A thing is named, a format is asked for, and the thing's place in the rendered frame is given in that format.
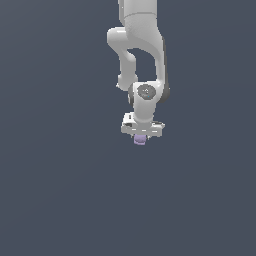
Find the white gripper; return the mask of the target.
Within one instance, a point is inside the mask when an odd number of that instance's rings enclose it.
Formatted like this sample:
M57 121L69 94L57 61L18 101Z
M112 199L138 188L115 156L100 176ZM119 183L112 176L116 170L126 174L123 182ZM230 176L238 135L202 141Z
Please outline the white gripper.
M134 113L125 113L121 125L121 132L130 135L146 135L149 137L162 136L162 130L165 128L165 124L158 121L152 121L150 123L137 123L134 119Z

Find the small purple block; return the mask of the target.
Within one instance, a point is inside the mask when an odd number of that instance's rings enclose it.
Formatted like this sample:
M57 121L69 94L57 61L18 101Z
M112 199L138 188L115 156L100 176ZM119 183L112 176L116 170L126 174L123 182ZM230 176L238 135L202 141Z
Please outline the small purple block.
M134 135L134 143L136 145L142 145L144 146L147 140L147 136L146 135Z

